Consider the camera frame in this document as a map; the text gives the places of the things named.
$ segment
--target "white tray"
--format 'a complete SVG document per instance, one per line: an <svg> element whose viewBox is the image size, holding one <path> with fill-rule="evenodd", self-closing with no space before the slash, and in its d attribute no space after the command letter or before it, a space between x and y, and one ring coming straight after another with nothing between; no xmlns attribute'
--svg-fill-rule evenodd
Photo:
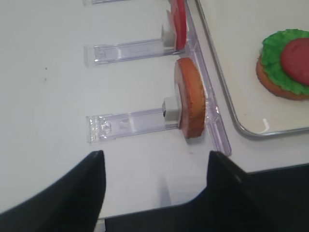
<svg viewBox="0 0 309 232"><path fill-rule="evenodd" d="M204 23L237 128L264 137L309 129L309 101L269 93L255 67L267 36L309 31L308 0L200 0Z"/></svg>

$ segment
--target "green frosting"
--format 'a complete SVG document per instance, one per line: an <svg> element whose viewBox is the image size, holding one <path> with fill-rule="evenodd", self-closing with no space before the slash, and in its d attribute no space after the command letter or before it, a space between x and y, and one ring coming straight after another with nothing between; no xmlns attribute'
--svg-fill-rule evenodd
<svg viewBox="0 0 309 232"><path fill-rule="evenodd" d="M308 94L309 86L303 85L290 78L282 69L280 55L285 46L292 40L309 38L309 32L298 29L287 29L270 35L263 41L261 62L269 79L282 89L295 94Z"/></svg>

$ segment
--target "orange round cookie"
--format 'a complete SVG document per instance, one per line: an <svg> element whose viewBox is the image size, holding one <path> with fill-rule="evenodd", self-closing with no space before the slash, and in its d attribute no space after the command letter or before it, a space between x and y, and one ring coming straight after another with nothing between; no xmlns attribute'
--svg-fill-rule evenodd
<svg viewBox="0 0 309 232"><path fill-rule="evenodd" d="M269 92L273 93L277 97L282 97L290 100L306 100L309 99L309 95L306 94L294 94L290 91L282 89L280 86L274 84L269 78L267 73L264 71L264 66L261 63L261 57L256 64L256 74L262 85Z"/></svg>
<svg viewBox="0 0 309 232"><path fill-rule="evenodd" d="M175 83L182 102L180 126L186 139L202 135L205 129L206 97L201 76L190 58L175 65Z"/></svg>

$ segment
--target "black object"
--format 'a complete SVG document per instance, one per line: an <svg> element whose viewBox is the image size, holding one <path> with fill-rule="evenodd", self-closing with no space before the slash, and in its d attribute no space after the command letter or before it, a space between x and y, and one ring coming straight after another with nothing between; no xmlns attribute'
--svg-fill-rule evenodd
<svg viewBox="0 0 309 232"><path fill-rule="evenodd" d="M93 232L105 194L102 151L0 215L0 232ZM106 232L309 231L309 164L247 174L211 152L207 187L189 203L105 219Z"/></svg>
<svg viewBox="0 0 309 232"><path fill-rule="evenodd" d="M207 188L193 201L105 219L106 232L309 231L309 165L247 174L211 152Z"/></svg>
<svg viewBox="0 0 309 232"><path fill-rule="evenodd" d="M45 191L1 214L0 232L93 232L105 185L104 154L93 152Z"/></svg>

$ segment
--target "white table surface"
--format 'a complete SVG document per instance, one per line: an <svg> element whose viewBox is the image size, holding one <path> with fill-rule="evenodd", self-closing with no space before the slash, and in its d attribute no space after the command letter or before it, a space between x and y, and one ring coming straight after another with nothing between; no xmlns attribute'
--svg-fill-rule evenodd
<svg viewBox="0 0 309 232"><path fill-rule="evenodd" d="M190 1L194 19L198 12ZM106 155L100 216L184 203L206 185L211 146L179 130L89 145L85 117L158 108L173 93L167 56L87 68L83 46L157 38L165 0L84 8L79 0L5 1L0 8L0 212L58 180L89 152ZM309 162L308 135L249 141L229 116L201 23L201 46L232 146L245 171Z"/></svg>

